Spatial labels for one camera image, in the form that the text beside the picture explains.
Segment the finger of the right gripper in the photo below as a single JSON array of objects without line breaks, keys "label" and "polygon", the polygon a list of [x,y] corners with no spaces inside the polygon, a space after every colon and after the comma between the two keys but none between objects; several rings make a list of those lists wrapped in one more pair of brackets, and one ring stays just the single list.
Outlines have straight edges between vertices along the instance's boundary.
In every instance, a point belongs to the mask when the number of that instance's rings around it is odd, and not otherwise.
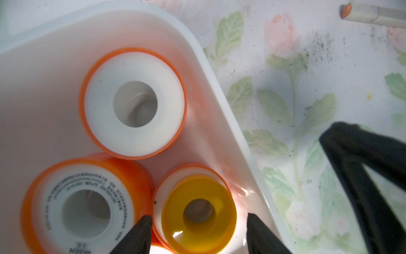
[{"label": "finger of the right gripper", "polygon": [[404,254],[406,230],[365,167],[406,189],[406,145],[356,124],[333,123],[319,138],[355,212],[371,254]]}]

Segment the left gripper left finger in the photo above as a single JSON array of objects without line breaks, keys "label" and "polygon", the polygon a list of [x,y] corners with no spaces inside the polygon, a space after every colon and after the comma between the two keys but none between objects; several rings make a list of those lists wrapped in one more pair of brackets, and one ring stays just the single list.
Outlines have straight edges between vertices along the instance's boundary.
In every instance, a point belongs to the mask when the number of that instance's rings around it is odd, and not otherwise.
[{"label": "left gripper left finger", "polygon": [[152,242],[153,219],[144,215],[110,254],[148,254]]}]

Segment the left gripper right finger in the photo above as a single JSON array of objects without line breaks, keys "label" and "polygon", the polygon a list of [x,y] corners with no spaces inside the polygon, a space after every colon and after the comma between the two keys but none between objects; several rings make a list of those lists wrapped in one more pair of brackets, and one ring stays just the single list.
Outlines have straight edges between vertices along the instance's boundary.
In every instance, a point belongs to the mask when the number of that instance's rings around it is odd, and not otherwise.
[{"label": "left gripper right finger", "polygon": [[291,254],[256,214],[248,213],[246,227],[249,254]]}]

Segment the orange sealing tape roll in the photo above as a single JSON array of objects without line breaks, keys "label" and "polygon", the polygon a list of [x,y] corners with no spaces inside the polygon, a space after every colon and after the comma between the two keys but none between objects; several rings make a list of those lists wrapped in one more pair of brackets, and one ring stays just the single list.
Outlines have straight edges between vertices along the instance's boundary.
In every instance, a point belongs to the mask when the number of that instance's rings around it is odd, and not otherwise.
[{"label": "orange sealing tape roll", "polygon": [[[166,242],[166,238],[163,235],[162,231],[161,217],[163,207],[166,200],[169,197],[170,192],[174,190],[175,186],[179,184],[181,180],[189,176],[197,176],[197,175],[204,175],[213,178],[230,191],[225,180],[219,173],[215,172],[213,169],[203,164],[189,163],[182,164],[173,171],[171,171],[156,188],[155,194],[153,196],[153,231],[156,237],[159,239],[159,241],[174,253],[177,252],[174,251]],[[189,205],[187,205],[184,211],[184,215],[186,215],[187,218],[193,222],[203,222],[210,216],[212,210],[213,207],[207,201],[195,200],[191,202]]]}]

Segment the small yellow tape roll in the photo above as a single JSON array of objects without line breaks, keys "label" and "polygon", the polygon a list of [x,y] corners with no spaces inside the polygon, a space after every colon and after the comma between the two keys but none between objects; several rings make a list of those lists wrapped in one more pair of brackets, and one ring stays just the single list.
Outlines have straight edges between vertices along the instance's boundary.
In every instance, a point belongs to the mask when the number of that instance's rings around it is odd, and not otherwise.
[{"label": "small yellow tape roll", "polygon": [[[205,200],[213,210],[203,222],[184,215],[191,202]],[[216,254],[233,236],[237,212],[230,191],[204,175],[189,176],[169,194],[162,211],[162,231],[169,246],[179,254]]]}]

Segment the orange white tape roll top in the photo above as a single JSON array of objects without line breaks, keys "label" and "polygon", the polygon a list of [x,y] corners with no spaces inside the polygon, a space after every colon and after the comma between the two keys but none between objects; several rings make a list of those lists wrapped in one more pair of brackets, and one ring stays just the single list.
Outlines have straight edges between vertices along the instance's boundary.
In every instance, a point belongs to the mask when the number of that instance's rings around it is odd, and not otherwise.
[{"label": "orange white tape roll top", "polygon": [[148,49],[121,48],[88,71],[80,89],[79,115],[104,152],[120,159],[146,159],[179,139],[187,93],[168,59]]}]

